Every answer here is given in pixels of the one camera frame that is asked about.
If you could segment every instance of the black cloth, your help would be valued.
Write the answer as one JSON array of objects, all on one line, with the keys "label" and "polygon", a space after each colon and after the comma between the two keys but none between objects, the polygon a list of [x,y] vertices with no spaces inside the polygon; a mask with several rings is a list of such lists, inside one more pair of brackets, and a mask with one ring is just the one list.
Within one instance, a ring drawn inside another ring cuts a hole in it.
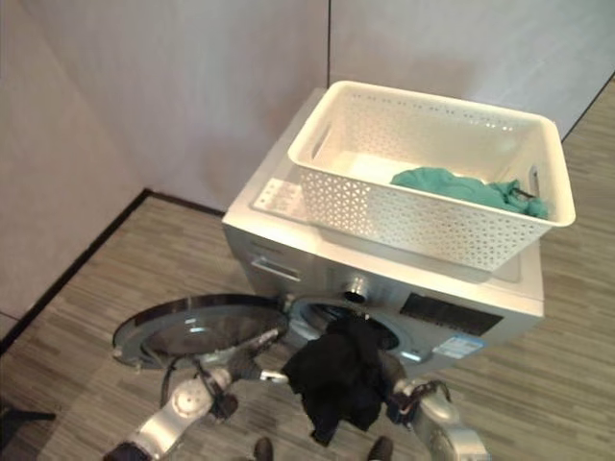
[{"label": "black cloth", "polygon": [[302,395],[316,442],[327,446],[341,420],[367,430],[378,418],[385,395],[378,344],[368,322],[345,317],[284,365],[292,390]]}]

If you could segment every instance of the shoe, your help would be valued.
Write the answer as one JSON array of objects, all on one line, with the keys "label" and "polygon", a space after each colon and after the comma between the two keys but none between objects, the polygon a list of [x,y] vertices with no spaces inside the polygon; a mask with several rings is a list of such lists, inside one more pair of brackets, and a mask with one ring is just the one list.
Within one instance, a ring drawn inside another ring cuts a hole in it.
[{"label": "shoe", "polygon": [[257,444],[254,445],[254,459],[255,461],[273,461],[273,445],[267,437],[258,439]]},{"label": "shoe", "polygon": [[376,441],[369,454],[368,461],[391,461],[393,456],[393,441],[388,437],[381,437]]}]

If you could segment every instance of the silver washing machine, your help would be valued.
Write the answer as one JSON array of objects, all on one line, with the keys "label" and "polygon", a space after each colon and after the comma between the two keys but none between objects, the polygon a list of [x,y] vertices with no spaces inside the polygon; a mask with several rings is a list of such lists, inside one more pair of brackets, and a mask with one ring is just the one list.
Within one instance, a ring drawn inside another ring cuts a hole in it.
[{"label": "silver washing machine", "polygon": [[223,360],[269,328],[301,347],[327,323],[359,314],[408,377],[449,367],[532,328],[543,317],[538,243],[493,274],[406,253],[307,222],[286,151],[324,93],[316,90],[224,217],[257,296],[208,295],[127,320],[113,337],[123,363],[165,368],[171,357]]},{"label": "silver washing machine", "polygon": [[409,376],[519,336],[543,315],[538,243],[493,274],[406,253],[307,222],[299,172],[286,151],[315,91],[224,217],[255,291],[286,297],[287,340],[301,346],[329,320],[369,317]]}]

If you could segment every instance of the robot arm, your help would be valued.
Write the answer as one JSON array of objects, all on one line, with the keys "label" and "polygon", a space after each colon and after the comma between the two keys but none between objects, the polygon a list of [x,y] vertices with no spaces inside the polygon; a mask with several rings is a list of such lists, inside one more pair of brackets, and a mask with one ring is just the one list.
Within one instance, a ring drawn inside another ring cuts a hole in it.
[{"label": "robot arm", "polygon": [[236,398],[226,391],[238,379],[287,382],[285,375],[262,370],[254,357],[279,335],[271,330],[239,349],[225,368],[204,370],[195,362],[198,375],[180,383],[167,403],[124,442],[105,456],[106,461],[149,461],[167,455],[196,422],[212,414],[228,419],[237,408]]},{"label": "robot arm", "polygon": [[487,461],[491,456],[477,432],[467,427],[441,381],[409,380],[402,364],[382,352],[381,362],[392,383],[387,416],[413,429],[437,461]]}]

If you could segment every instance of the wooden floor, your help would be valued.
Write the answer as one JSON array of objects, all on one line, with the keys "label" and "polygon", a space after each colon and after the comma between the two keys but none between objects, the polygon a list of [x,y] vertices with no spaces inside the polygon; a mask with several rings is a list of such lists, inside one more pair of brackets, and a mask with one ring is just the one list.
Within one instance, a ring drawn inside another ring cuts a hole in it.
[{"label": "wooden floor", "polygon": [[[615,459],[615,84],[565,143],[577,223],[542,244],[547,319],[526,336],[439,373],[494,459]],[[160,372],[111,358],[130,315],[197,293],[248,292],[217,218],[148,199],[2,358],[2,397],[54,423],[23,426],[5,459],[99,459],[156,410]],[[279,366],[276,347],[265,364]],[[388,434],[395,459],[428,459],[381,418],[364,434],[343,425],[323,449],[283,386],[239,383],[225,425],[195,427],[174,459],[237,459],[262,435],[277,459],[363,459]]]}]

